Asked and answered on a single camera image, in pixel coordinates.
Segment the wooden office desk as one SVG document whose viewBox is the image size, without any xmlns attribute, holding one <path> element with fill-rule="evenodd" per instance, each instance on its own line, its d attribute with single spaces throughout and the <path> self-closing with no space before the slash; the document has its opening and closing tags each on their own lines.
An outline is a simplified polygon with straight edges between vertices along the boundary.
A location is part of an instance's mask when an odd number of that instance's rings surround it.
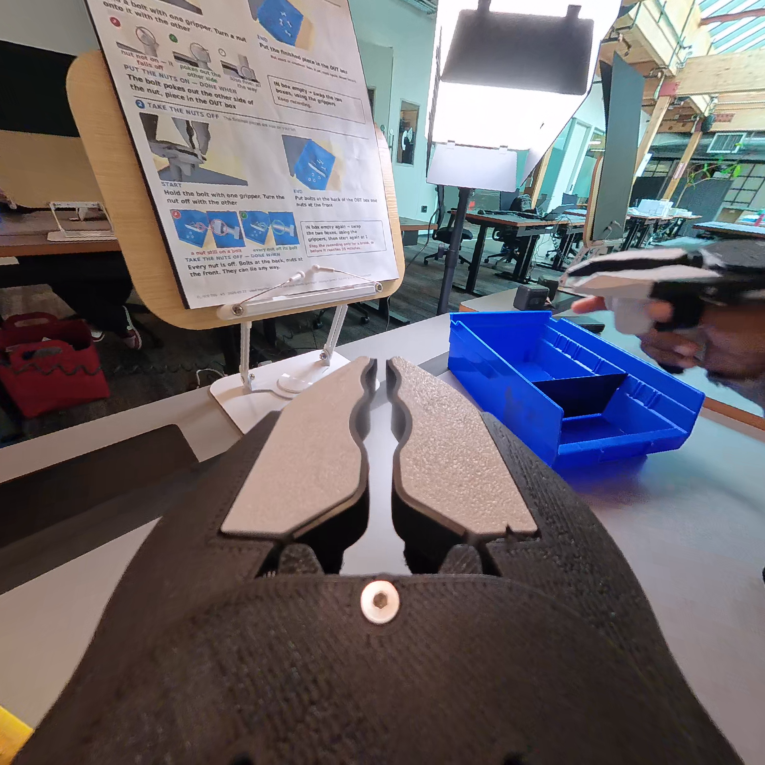
<svg viewBox="0 0 765 765">
<path fill-rule="evenodd" d="M 47 234 L 1 235 L 1 258 L 121 252 L 115 239 L 66 239 L 53 241 Z"/>
<path fill-rule="evenodd" d="M 554 220 L 541 220 L 538 218 L 523 218 L 515 215 L 491 215 L 467 213 L 465 221 L 470 224 L 479 225 L 479 232 L 473 249 L 467 282 L 465 287 L 454 285 L 454 289 L 473 297 L 479 297 L 475 291 L 477 276 L 481 263 L 483 262 L 483 249 L 486 241 L 486 233 L 489 229 L 496 227 L 509 228 L 516 240 L 520 241 L 519 252 L 520 259 L 511 274 L 511 281 L 518 284 L 528 284 L 530 282 L 530 271 L 532 267 L 532 256 L 539 238 L 545 233 L 559 233 L 562 235 L 562 244 L 556 250 L 555 267 L 558 268 L 563 259 L 569 253 L 569 250 L 577 237 L 581 241 L 585 234 L 585 221 L 582 216 L 575 216 L 573 220 L 568 217 L 560 217 Z"/>
</svg>

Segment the white panel floor lamp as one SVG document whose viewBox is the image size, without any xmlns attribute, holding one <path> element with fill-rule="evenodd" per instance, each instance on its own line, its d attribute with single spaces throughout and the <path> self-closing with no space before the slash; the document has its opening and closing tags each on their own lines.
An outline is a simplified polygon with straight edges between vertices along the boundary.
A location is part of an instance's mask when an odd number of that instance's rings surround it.
<svg viewBox="0 0 765 765">
<path fill-rule="evenodd" d="M 476 188 L 500 192 L 516 190 L 517 153 L 506 147 L 477 148 L 456 145 L 452 141 L 436 144 L 426 179 L 433 185 L 458 188 L 457 212 L 445 254 L 445 271 L 437 304 L 437 314 L 440 315 L 448 311 L 470 193 Z"/>
</svg>

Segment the yellow plastic bin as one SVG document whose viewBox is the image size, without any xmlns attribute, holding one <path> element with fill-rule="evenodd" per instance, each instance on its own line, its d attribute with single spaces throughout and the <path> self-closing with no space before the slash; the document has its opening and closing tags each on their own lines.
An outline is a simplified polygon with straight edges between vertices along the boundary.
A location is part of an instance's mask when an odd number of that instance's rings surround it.
<svg viewBox="0 0 765 765">
<path fill-rule="evenodd" d="M 0 708 L 1 764 L 11 763 L 33 734 L 33 728 Z"/>
</svg>

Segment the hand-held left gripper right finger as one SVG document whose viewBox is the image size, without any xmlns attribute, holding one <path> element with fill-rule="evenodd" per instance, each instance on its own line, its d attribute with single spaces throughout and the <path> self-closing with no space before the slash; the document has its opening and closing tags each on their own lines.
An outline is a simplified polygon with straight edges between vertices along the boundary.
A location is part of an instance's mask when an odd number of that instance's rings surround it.
<svg viewBox="0 0 765 765">
<path fill-rule="evenodd" d="M 392 520 L 410 565 L 440 565 L 459 544 L 529 539 L 538 525 L 480 411 L 401 358 L 386 363 L 392 431 Z"/>
</svg>

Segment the printed instruction sheet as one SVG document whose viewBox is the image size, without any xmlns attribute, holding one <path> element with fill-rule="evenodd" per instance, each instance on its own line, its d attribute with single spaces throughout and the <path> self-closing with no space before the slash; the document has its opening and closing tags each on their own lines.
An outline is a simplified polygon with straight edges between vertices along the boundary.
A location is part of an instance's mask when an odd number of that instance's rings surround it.
<svg viewBox="0 0 765 765">
<path fill-rule="evenodd" d="M 398 277 L 347 2 L 85 2 L 184 306 Z"/>
</svg>

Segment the black panel lamp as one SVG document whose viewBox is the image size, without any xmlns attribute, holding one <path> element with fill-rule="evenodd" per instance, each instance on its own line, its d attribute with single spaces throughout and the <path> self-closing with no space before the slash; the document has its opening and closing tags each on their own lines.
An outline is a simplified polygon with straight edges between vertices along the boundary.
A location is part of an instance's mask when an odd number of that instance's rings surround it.
<svg viewBox="0 0 765 765">
<path fill-rule="evenodd" d="M 463 85 L 584 95 L 594 22 L 569 5 L 564 16 L 461 10 L 441 80 Z"/>
</svg>

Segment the blue plastic bin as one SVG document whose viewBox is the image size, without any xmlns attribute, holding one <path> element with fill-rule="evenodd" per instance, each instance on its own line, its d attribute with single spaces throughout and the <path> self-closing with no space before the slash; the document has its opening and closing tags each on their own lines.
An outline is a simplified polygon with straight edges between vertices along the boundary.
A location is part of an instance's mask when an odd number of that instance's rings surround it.
<svg viewBox="0 0 765 765">
<path fill-rule="evenodd" d="M 452 313 L 448 368 L 554 470 L 681 447 L 704 394 L 549 311 Z"/>
</svg>

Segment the black office chair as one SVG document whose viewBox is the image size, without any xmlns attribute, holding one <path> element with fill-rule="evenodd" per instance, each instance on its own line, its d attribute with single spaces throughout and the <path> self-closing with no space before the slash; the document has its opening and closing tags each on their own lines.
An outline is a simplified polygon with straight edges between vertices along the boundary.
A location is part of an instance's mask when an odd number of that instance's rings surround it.
<svg viewBox="0 0 765 765">
<path fill-rule="evenodd" d="M 528 239 L 525 233 L 525 227 L 496 226 L 492 230 L 492 240 L 501 242 L 502 248 L 499 253 L 487 255 L 483 263 L 488 264 L 492 257 L 521 263 L 526 248 L 525 241 Z"/>
<path fill-rule="evenodd" d="M 438 246 L 437 252 L 430 255 L 425 255 L 423 258 L 423 265 L 427 265 L 430 261 L 445 261 L 445 255 L 449 245 L 451 244 L 451 238 L 454 233 L 455 221 L 456 221 L 456 210 L 452 210 L 448 224 L 445 226 L 439 227 L 432 236 L 432 239 L 434 241 L 437 241 L 440 243 Z M 473 240 L 473 232 L 470 230 L 469 226 L 465 224 L 463 225 L 463 229 L 461 231 L 461 240 L 462 242 L 466 240 Z M 467 263 L 468 261 L 465 258 L 463 258 L 461 255 L 459 255 L 457 262 Z"/>
</svg>

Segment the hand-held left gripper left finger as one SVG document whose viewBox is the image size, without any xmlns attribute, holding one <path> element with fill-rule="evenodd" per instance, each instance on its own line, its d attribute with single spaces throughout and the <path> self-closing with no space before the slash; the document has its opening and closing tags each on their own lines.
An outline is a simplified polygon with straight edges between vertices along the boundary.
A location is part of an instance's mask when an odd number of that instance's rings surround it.
<svg viewBox="0 0 765 765">
<path fill-rule="evenodd" d="M 367 528 L 364 439 L 377 361 L 359 357 L 270 414 L 220 461 L 220 538 L 308 545 L 321 565 Z"/>
</svg>

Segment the person's right forearm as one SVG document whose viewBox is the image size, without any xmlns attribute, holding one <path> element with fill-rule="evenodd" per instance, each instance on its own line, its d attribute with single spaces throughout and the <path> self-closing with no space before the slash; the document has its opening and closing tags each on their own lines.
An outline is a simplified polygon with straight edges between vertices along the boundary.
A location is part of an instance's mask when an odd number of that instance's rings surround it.
<svg viewBox="0 0 765 765">
<path fill-rule="evenodd" d="M 759 408 L 759 416 L 764 417 L 764 373 L 755 378 L 735 379 L 708 372 L 707 378 L 714 385 L 727 388 L 741 398 L 747 399 Z"/>
</svg>

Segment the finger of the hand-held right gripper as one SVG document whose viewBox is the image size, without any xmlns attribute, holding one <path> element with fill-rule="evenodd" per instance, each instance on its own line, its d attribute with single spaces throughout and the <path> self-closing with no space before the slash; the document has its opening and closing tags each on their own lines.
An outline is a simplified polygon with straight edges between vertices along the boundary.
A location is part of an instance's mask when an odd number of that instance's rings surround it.
<svg viewBox="0 0 765 765">
<path fill-rule="evenodd" d="M 596 297 L 648 298 L 654 285 L 661 282 L 715 280 L 721 273 L 694 267 L 658 267 L 655 269 L 627 269 L 616 272 L 598 272 L 576 277 L 577 294 Z"/>
<path fill-rule="evenodd" d="M 573 286 L 577 280 L 598 273 L 654 270 L 663 266 L 687 266 L 706 269 L 704 254 L 682 248 L 636 249 L 598 255 L 577 265 L 571 265 L 563 274 L 563 283 Z"/>
</svg>

